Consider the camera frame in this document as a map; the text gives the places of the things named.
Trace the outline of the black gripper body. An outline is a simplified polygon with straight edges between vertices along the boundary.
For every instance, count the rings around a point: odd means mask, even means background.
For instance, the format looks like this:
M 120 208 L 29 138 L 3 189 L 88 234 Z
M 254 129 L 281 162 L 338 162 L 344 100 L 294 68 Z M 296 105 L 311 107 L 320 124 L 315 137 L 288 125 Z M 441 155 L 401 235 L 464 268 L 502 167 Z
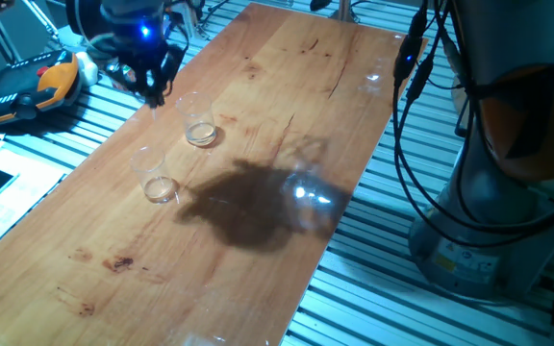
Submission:
M 160 70 L 170 44 L 164 35 L 164 15 L 170 1 L 103 1 L 100 13 L 110 31 L 101 50 L 133 69 Z

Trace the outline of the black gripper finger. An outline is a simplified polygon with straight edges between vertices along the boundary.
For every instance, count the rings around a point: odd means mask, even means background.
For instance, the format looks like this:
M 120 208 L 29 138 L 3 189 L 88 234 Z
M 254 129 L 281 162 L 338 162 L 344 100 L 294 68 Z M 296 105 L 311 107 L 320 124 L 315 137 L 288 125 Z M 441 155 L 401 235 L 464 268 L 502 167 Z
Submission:
M 150 70 L 134 70 L 130 66 L 123 69 L 124 87 L 144 99 L 149 108 L 157 108 L 163 104 L 162 90 L 155 84 Z
M 186 51 L 177 45 L 168 46 L 159 72 L 161 91 L 166 90 L 167 87 L 171 87 L 171 84 L 181 66 L 185 53 Z

